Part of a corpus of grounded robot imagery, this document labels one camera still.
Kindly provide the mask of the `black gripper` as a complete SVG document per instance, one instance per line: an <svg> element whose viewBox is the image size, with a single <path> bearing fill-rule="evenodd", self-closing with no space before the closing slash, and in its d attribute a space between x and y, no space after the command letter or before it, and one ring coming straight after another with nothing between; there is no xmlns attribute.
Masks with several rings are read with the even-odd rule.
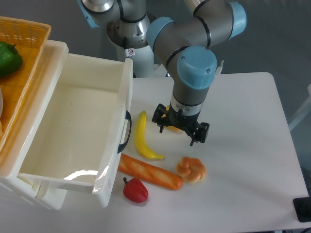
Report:
<svg viewBox="0 0 311 233"><path fill-rule="evenodd" d="M210 124L197 122L200 112L191 116L184 113L185 111L181 109L176 112L171 108L171 105L164 106L160 103L154 111L152 122L157 124L160 133L163 132L165 127L172 126L183 130L191 138L190 146L198 142L205 143Z"/></svg>

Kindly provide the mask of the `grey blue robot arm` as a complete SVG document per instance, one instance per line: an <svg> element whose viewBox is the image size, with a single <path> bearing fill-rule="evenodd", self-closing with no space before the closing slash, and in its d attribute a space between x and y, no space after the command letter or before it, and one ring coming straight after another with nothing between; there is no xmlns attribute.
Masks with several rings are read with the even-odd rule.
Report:
<svg viewBox="0 0 311 233"><path fill-rule="evenodd" d="M192 19L178 24L149 14L144 0L80 0L78 5L91 28L106 26L118 59L132 59L137 77L152 74L155 57L172 76L170 106L159 104L152 121L204 143L209 124L197 119L217 70L210 48L244 31L244 8L224 0L188 0Z"/></svg>

